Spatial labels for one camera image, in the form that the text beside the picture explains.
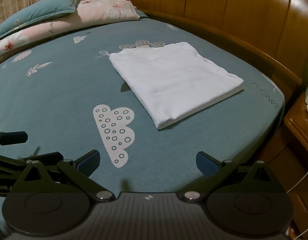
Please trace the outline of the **white long-sleeve shirt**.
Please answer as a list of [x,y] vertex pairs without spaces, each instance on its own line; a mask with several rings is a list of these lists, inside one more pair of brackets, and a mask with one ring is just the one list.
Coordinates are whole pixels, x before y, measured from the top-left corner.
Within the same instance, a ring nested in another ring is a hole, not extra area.
[[123,49],[109,60],[152,118],[170,126],[243,89],[243,79],[204,57],[187,42]]

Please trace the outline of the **wooden bedside table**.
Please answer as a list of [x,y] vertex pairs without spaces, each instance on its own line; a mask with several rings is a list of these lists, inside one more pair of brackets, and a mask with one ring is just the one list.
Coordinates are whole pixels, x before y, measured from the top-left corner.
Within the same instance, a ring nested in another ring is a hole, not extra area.
[[289,233],[308,239],[308,113],[305,93],[284,117],[281,128],[261,154],[286,190],[294,206]]

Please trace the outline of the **teal floral bed sheet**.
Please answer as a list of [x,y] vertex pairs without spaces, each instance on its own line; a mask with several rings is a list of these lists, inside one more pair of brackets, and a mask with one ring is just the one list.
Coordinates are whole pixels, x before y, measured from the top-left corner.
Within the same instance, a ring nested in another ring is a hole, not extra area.
[[[243,79],[243,90],[166,129],[156,129],[109,61],[124,47],[188,42],[203,57]],[[116,167],[106,151],[93,108],[134,111],[128,161]],[[98,150],[92,180],[114,194],[175,192],[203,181],[196,154],[245,161],[274,131],[285,106],[272,81],[250,64],[178,27],[144,18],[60,36],[0,64],[0,131],[24,131],[24,144],[0,146],[21,159],[59,152],[77,159]]]

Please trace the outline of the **teal pillow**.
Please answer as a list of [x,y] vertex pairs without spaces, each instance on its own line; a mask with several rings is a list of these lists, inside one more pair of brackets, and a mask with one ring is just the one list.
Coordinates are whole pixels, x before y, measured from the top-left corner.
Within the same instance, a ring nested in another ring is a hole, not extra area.
[[59,18],[76,11],[78,0],[41,0],[21,9],[0,25],[0,39],[18,29]]

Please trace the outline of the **pink floral folded quilt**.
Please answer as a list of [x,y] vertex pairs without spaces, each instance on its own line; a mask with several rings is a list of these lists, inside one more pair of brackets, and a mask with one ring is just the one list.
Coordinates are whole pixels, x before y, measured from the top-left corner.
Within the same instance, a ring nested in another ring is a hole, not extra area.
[[19,61],[28,53],[28,47],[40,41],[51,39],[78,29],[110,23],[137,21],[140,19],[136,7],[127,0],[83,0],[75,12],[60,18],[26,27],[0,40],[0,63],[17,53],[14,61]]

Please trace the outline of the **wooden headboard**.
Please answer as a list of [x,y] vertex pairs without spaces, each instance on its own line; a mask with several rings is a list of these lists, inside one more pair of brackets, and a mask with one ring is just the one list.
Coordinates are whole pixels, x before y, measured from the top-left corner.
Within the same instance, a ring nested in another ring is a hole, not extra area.
[[252,64],[287,99],[299,92],[308,61],[308,0],[129,1]]

